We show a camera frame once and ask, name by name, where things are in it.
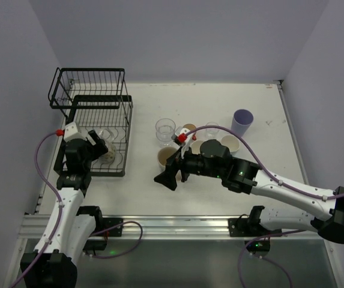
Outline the cream mug with dragon print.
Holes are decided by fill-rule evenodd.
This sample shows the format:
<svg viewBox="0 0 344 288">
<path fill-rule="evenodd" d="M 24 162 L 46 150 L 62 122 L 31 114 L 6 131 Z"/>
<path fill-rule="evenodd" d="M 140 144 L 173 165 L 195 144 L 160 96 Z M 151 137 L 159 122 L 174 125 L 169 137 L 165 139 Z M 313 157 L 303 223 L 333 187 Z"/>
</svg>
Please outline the cream mug with dragon print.
<svg viewBox="0 0 344 288">
<path fill-rule="evenodd" d="M 177 148 L 174 148 L 171 146 L 164 147 L 161 150 L 159 150 L 157 154 L 157 161 L 158 161 L 158 166 L 160 168 L 161 173 L 165 171 L 167 159 L 173 156 L 174 153 L 176 152 L 177 152 Z"/>
</svg>

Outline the clear faceted glass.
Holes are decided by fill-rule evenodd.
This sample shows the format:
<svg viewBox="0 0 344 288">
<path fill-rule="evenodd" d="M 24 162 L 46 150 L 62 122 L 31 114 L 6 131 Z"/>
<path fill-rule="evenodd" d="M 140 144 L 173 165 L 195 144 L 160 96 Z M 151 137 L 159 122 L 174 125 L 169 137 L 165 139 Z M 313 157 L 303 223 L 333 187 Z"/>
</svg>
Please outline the clear faceted glass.
<svg viewBox="0 0 344 288">
<path fill-rule="evenodd" d="M 161 148 L 170 147 L 172 146 L 172 141 L 171 140 L 166 140 L 166 141 L 158 140 L 158 145 Z"/>
<path fill-rule="evenodd" d="M 155 135 L 157 140 L 172 140 L 172 135 L 175 133 L 175 122 L 169 118 L 159 119 L 155 124 Z"/>
</svg>

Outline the light blue plastic mug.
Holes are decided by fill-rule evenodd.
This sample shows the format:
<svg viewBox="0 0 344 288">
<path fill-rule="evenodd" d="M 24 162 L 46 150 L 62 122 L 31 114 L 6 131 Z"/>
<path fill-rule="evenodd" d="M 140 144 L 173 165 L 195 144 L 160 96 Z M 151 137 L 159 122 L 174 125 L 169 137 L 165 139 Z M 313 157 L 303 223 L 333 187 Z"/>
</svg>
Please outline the light blue plastic mug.
<svg viewBox="0 0 344 288">
<path fill-rule="evenodd" d="M 223 146 L 226 146 L 229 149 L 231 155 L 235 156 L 235 154 L 240 150 L 240 141 L 234 135 L 226 135 L 221 138 L 220 143 Z"/>
</svg>

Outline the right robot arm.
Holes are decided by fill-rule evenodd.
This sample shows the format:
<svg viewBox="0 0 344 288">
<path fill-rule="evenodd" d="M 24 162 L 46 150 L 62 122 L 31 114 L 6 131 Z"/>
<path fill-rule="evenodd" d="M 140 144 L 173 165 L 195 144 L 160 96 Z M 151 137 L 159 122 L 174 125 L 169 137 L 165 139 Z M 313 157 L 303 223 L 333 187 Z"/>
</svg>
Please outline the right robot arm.
<svg viewBox="0 0 344 288">
<path fill-rule="evenodd" d="M 248 217 L 234 221 L 232 236 L 305 230 L 344 244 L 344 187 L 321 189 L 266 172 L 256 163 L 232 156 L 229 148 L 216 140 L 201 144 L 198 154 L 180 148 L 167 159 L 164 171 L 154 181 L 174 191 L 178 173 L 183 182 L 190 175 L 219 178 L 229 191 L 268 197 L 290 206 L 286 211 L 254 206 Z"/>
</svg>

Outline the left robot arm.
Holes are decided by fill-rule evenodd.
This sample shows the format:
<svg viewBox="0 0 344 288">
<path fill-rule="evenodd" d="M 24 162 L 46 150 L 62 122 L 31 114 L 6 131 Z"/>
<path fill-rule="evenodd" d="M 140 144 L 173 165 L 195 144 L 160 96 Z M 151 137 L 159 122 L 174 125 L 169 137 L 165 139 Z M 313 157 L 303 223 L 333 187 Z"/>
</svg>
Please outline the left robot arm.
<svg viewBox="0 0 344 288">
<path fill-rule="evenodd" d="M 75 287 L 77 262 L 90 234 L 102 224 L 97 206 L 83 206 L 91 182 L 91 164 L 108 152 L 91 130 L 83 136 L 70 128 L 55 133 L 65 142 L 65 164 L 55 186 L 56 200 L 45 231 L 33 252 L 20 261 L 26 287 Z"/>
</svg>

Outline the dark teal ceramic mug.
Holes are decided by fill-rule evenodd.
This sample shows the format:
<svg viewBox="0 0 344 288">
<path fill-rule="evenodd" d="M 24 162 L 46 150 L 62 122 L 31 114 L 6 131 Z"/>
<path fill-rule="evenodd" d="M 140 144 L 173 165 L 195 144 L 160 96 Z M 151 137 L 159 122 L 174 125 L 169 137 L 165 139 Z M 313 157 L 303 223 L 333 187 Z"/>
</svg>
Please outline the dark teal ceramic mug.
<svg viewBox="0 0 344 288">
<path fill-rule="evenodd" d="M 204 142 L 202 140 L 193 141 L 193 143 L 190 146 L 191 150 L 192 150 L 192 154 L 199 155 L 201 153 L 200 148 L 201 148 L 203 143 Z"/>
</svg>

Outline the clear faceted glass front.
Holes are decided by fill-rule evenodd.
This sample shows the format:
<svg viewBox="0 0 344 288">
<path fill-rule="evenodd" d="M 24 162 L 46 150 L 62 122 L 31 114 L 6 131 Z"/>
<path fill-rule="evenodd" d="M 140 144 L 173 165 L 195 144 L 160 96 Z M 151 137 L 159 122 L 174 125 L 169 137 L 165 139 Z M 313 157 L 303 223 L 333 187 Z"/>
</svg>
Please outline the clear faceted glass front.
<svg viewBox="0 0 344 288">
<path fill-rule="evenodd" d="M 172 141 L 171 140 L 166 140 L 166 141 L 158 140 L 158 145 L 161 148 L 170 147 L 172 146 Z"/>
</svg>

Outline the orange ceramic mug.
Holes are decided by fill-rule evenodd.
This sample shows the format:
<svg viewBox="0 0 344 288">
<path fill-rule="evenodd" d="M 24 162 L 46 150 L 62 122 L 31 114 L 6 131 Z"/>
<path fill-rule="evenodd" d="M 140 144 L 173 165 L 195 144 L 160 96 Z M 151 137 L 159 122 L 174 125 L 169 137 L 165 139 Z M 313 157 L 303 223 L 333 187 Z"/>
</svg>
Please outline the orange ceramic mug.
<svg viewBox="0 0 344 288">
<path fill-rule="evenodd" d="M 190 130 L 190 131 L 196 129 L 196 126 L 195 126 L 194 124 L 185 124 L 183 127 L 186 128 L 186 129 L 188 129 L 188 130 Z M 193 133 L 193 134 L 192 134 L 192 140 L 193 140 L 193 141 L 196 141 L 196 133 Z"/>
</svg>

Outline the cream mug with flower print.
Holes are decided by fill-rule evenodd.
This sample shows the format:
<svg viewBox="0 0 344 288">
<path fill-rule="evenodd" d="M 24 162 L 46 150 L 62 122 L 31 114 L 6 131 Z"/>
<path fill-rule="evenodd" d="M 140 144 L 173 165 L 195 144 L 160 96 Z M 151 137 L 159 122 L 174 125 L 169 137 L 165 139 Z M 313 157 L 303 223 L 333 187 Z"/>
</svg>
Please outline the cream mug with flower print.
<svg viewBox="0 0 344 288">
<path fill-rule="evenodd" d="M 111 164 L 115 161 L 115 157 L 116 157 L 116 147 L 113 144 L 113 141 L 115 140 L 115 135 L 108 128 L 101 129 L 98 135 L 101 139 L 104 140 L 105 145 L 108 149 L 107 153 L 103 154 L 100 157 L 100 159 L 102 163 L 104 164 Z"/>
</svg>

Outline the lavender plastic tumbler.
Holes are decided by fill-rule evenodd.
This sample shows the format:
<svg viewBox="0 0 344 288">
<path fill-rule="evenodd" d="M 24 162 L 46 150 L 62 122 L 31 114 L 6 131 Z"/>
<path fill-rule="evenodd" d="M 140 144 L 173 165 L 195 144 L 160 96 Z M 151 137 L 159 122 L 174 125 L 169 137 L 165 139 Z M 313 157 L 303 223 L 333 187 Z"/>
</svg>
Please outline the lavender plastic tumbler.
<svg viewBox="0 0 344 288">
<path fill-rule="evenodd" d="M 231 130 L 239 135 L 243 136 L 253 123 L 253 114 L 246 109 L 238 109 L 234 112 L 231 124 Z"/>
</svg>

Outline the clear glass cup rack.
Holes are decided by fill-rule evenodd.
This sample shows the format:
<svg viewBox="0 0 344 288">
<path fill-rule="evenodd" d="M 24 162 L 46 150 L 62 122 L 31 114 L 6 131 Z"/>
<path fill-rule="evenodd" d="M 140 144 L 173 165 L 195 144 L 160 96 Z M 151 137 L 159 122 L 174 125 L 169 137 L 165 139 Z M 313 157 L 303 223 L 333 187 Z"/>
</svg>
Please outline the clear glass cup rack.
<svg viewBox="0 0 344 288">
<path fill-rule="evenodd" d="M 216 122 L 208 122 L 207 126 L 218 126 L 218 123 L 216 123 Z M 217 135 L 219 133 L 219 129 L 217 129 L 217 128 L 207 128 L 205 133 L 206 133 L 206 138 L 208 140 L 216 139 Z"/>
</svg>

